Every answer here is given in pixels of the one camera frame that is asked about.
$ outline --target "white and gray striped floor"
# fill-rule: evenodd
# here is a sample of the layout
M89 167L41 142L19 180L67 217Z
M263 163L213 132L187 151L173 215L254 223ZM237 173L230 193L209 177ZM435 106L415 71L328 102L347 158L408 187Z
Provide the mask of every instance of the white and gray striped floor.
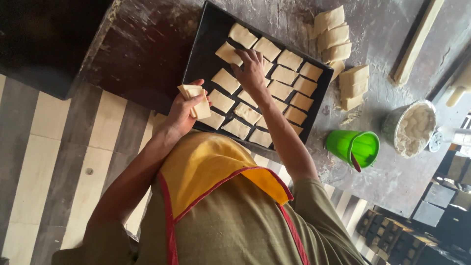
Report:
M152 134L148 109L84 84L62 101L0 75L0 252L11 265L50 264L76 246L103 192ZM286 183L281 164L253 154ZM372 204L325 185L360 252L374 253L354 231ZM139 236L149 192L126 228Z

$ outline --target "person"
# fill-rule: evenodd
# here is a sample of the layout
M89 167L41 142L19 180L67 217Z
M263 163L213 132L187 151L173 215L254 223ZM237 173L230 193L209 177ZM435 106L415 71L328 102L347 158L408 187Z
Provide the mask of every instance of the person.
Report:
M236 53L244 70L232 65L234 73L260 107L294 196L232 139L190 132L196 121L190 109L203 96L185 100L179 94L98 202L82 245L56 252L52 264L364 264L312 157L264 84L262 55ZM135 253L123 224L149 187ZM293 198L291 207L286 202Z

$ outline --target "green plastic bucket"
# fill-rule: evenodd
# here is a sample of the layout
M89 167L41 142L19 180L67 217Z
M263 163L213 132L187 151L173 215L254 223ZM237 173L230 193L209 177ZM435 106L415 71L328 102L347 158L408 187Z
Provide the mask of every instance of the green plastic bucket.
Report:
M380 140L374 132L334 130L327 137L327 150L354 167L351 153L361 168L369 167L376 161L380 151Z

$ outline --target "red trim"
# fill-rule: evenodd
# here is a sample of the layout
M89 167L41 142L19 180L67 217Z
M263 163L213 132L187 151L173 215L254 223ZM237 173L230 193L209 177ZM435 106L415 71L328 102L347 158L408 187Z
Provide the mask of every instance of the red trim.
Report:
M218 188L222 183L232 179L233 177L239 175L240 173L244 172L245 170L250 170L250 169L259 169L259 168L263 168L263 169L266 169L268 170L272 175L273 177L278 181L278 183L283 187L283 190L286 192L286 195L288 196L288 200L293 200L294 197L293 195L291 194L290 190L288 189L288 187L285 185L285 183L280 179L280 177L275 173L273 172L271 169L269 168L266 168L266 167L262 167L262 166L252 166L252 167L244 167L244 168L241 168L239 170L236 170L234 171L231 175L229 175L229 177L219 181L218 183L216 183L212 188L210 188L209 190L207 190L205 193L203 193L201 196L199 196L198 198L196 198L190 205L188 205L188 207L181 213L177 216L177 218L175 218L175 222L178 222L180 221L180 219L187 213L191 210L191 208L193 208L193 206L195 206L198 202L200 202L200 200L202 200L204 197L206 197L208 194L210 194L213 190L215 190L216 188Z
M281 213L283 214L283 217L288 224L288 227L290 228L291 235L293 236L294 243L296 244L296 248L298 249L299 252L299 257L301 258L301 261L304 265L309 265L309 259L308 255L306 254L306 251L304 249L304 246L302 245L301 238L299 237L298 231L296 230L296 227L294 227L293 222L291 221L290 216L288 213L285 211L283 206L278 204L278 207L280 208Z
M165 204L165 234L167 236L167 264L169 265L178 265L178 255L177 255L177 242L175 240L175 222L173 220L172 213L172 202L170 199L169 187L167 182L163 177L163 174L159 171L157 173L157 179L160 182L160 187L162 189L163 201Z

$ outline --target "black baking tray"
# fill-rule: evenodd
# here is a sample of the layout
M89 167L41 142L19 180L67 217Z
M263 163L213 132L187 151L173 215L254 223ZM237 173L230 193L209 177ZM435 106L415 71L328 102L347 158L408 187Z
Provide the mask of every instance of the black baking tray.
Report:
M301 67L304 65L305 62L309 62L323 70L323 73L321 74L321 76L319 77L317 81L317 88L314 91L314 93L312 93L311 95L311 99L314 99L314 103L312 104L308 112L303 111L304 113L307 113L308 117L306 118L306 120L304 120L303 124L301 125L303 130L301 134L299 135L299 138L304 144L306 144L306 141L308 140L308 137L309 137L309 133L316 119L317 113L319 112L319 109L321 107L322 99L325 96L325 92L327 91L330 80L332 78L333 69L317 61L316 59L310 57L309 55L299 51L297 48L290 45L286 45L282 43L280 40L266 34L265 32L252 27L251 25L231 15L230 13L222 10L221 8L219 8L218 6L216 6L215 4L209 1L204 2L203 12L201 14L200 23L198 25L198 30L196 32L195 42L193 43L193 47L190 53L190 58L188 60L187 68L183 76L183 84L190 83L200 78L204 79L205 82L203 84L203 88L208 91L208 95L214 89L216 89L222 94L231 98L232 100L235 100L234 105L227 112L227 114L225 114L224 112L220 111L219 109L215 107L211 107L211 110L226 117L226 120L222 123L221 127L224 126L229 121L231 121L232 119L237 119L240 122L244 123L245 125L250 126L251 130L249 134L247 135L246 139L240 139L232 135L231 133L222 130L221 128L219 128L218 130L215 130L207 126L206 124L203 124L198 121L195 123L193 128L197 130L205 131L205 132L220 133L238 142L245 142L245 143L250 143L250 144L255 144L255 143L249 142L248 139L250 138L250 135L256 128L259 130L268 132L268 130L258 127L256 125L252 126L250 123L246 122L244 119L237 116L233 112L234 108L237 107L239 102L244 102L243 100L240 100L237 97L237 95L242 91L242 87L239 87L237 91L235 91L232 95L230 95L226 90L224 90L218 84L211 81L213 76L221 68L226 69L232 76L235 77L230 65L215 54L216 51L219 49L219 47L221 47L221 45L223 45L224 42L226 41L230 45L235 47L236 49L244 49L244 47L241 44L228 38L229 31L235 22L248 28L249 31L255 36L257 36L258 38L265 37L269 39L271 42L273 42L281 50L288 49L294 54L302 57L304 61L300 65L297 72L299 72L299 70L301 69ZM276 66L278 65L276 63L276 59L272 63L274 65L271 68L270 72L268 72L268 74L266 75L267 78L271 76L272 72L275 70ZM291 101L291 98L294 96L295 93L296 92L293 90L293 92L291 92L288 98L284 100L283 102L289 105L289 102ZM267 149L260 145L257 145L257 146L263 149ZM268 150L274 150L273 143L270 145Z

